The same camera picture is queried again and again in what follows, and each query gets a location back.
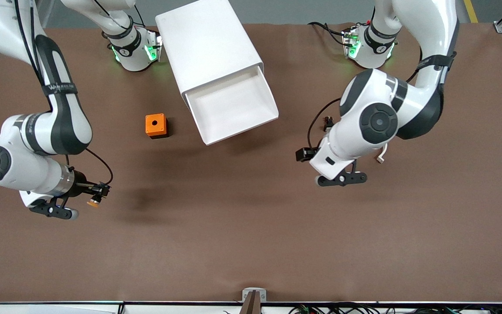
brown table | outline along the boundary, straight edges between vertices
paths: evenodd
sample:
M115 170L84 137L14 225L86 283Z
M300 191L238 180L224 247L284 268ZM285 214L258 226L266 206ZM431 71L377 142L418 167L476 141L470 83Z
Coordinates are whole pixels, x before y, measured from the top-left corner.
M383 165L360 159L367 183L319 188L294 152L360 69L319 28L245 28L280 118L210 147L167 62L130 73L100 30L48 30L115 179L100 209L69 201L74 222L0 187L0 301L232 300L248 286L270 300L502 301L502 35L463 24L436 127L394 139ZM419 50L399 41L384 70L406 79ZM29 66L0 55L0 126L46 106ZM148 139L150 113L173 136ZM71 163L108 179L88 153Z

orange cube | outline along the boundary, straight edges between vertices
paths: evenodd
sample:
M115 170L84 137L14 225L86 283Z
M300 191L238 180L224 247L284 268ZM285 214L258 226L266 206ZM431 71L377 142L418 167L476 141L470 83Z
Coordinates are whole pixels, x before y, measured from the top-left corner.
M163 113L146 116L146 133L151 139L161 139L169 137L168 119Z

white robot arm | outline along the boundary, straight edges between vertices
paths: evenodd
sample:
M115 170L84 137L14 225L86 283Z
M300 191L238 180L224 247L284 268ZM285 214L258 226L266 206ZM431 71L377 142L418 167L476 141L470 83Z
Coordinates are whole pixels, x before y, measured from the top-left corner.
M92 129L63 55L42 30L33 1L0 0L0 52L33 65L50 105L45 113L16 115L3 123L0 186L19 190L33 212L73 219L76 211L64 206L68 197L87 193L98 203L109 185L90 183L48 157L81 153L92 140ZM64 203L57 205L58 198Z
M123 10L132 8L136 0L61 0L63 4L96 23L111 42L115 59L124 69L145 70L159 60L162 38L156 32L134 26L133 18Z
M377 40L389 40L386 46L380 42L389 49L400 24L406 26L422 49L416 85L377 69L365 70L350 82L340 101L341 120L329 129L317 149L309 147L296 152L299 161L310 160L321 174L317 183L322 186L363 183L366 175L355 171L356 159L380 149L395 135L402 139L424 135L441 116L443 85L454 59L458 33L454 0L376 3L374 20L363 34L373 39L375 25ZM356 51L355 61L364 66L381 65L386 54L377 54L377 44L365 46L362 38L359 36L361 48ZM345 168L350 164L354 169L349 173Z

yellow floor stripe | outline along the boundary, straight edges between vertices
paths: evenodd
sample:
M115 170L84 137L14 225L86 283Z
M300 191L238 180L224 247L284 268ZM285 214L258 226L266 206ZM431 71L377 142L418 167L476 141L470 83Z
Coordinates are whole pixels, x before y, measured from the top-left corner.
M466 11L468 11L470 22L478 23L478 17L476 16L476 11L474 11L474 6L472 6L472 1L464 0L464 5L466 6Z

white box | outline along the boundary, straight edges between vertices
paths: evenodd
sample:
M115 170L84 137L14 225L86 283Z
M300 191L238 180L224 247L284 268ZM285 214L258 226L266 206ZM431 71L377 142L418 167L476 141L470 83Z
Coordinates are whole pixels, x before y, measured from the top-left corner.
M228 0L193 2L156 24L206 145L278 118L263 61Z

